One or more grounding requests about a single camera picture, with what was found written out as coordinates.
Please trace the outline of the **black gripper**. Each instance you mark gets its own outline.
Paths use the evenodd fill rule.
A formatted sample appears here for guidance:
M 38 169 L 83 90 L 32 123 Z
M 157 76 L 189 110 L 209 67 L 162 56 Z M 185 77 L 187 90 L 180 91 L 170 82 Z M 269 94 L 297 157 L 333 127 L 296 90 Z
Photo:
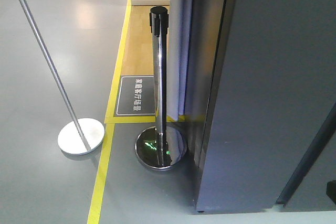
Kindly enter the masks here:
M 336 180 L 327 182 L 326 195 L 336 203 Z

